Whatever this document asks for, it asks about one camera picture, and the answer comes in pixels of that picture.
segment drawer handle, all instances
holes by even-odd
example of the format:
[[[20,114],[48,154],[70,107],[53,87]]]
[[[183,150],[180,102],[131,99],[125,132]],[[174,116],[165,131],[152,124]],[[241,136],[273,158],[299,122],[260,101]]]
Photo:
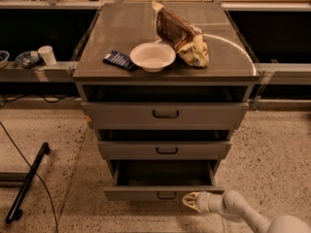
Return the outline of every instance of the drawer handle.
[[[161,200],[172,200],[176,198],[176,191],[159,191],[157,198]]]
[[[169,114],[169,113],[160,113],[160,112],[156,112],[155,110],[153,110],[153,116],[155,118],[177,118],[179,116],[179,111],[176,111],[174,114]]]
[[[174,148],[174,149],[156,148],[156,152],[159,154],[176,154],[178,152],[178,148]]]

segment bottom drawer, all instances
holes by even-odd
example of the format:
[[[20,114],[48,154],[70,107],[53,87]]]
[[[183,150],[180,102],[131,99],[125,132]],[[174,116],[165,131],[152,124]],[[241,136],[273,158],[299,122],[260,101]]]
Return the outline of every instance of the bottom drawer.
[[[181,201],[193,191],[225,191],[215,186],[208,160],[122,160],[114,165],[114,185],[105,187],[109,200]]]

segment concrete floor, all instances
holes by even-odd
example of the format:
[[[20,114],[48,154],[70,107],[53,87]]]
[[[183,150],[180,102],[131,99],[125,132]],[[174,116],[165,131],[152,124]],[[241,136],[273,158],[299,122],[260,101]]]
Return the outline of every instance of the concrete floor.
[[[0,120],[32,162],[44,142],[52,152],[38,174],[51,193],[59,232],[249,233],[246,223],[201,215],[179,202],[110,202],[112,183],[79,101],[55,104],[21,99],[0,109]],[[311,107],[304,111],[249,111],[217,173],[218,185],[236,189],[260,213],[288,214],[311,225]],[[0,172],[28,167],[0,128]],[[49,197],[37,177],[19,221],[5,223],[18,188],[0,188],[0,232],[56,232]]]

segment bowl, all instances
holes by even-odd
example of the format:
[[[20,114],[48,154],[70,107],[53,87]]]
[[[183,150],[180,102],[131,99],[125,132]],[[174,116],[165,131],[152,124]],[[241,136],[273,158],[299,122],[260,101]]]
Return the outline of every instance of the bowl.
[[[38,65],[40,60],[41,60],[41,55],[39,54],[39,52],[35,50],[30,50],[30,51],[21,53],[16,58],[16,64],[23,68],[31,68],[31,67]]]
[[[130,53],[133,63],[150,73],[163,70],[172,64],[175,58],[176,52],[164,43],[145,43]]]
[[[0,69],[5,68],[8,64],[10,54],[5,50],[0,50]]]

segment black metal stand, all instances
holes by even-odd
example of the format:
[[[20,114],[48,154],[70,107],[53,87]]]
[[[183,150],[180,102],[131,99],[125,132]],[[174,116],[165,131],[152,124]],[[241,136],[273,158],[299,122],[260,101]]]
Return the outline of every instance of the black metal stand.
[[[22,182],[21,188],[17,195],[17,198],[11,207],[8,216],[6,218],[6,223],[11,223],[13,220],[19,220],[22,217],[22,209],[19,208],[24,196],[27,193],[27,190],[33,180],[33,177],[36,175],[38,167],[41,163],[41,160],[44,154],[50,153],[50,148],[48,143],[41,145],[41,148],[36,156],[36,159],[32,163],[32,166],[27,174],[25,173],[0,173],[1,182]]]

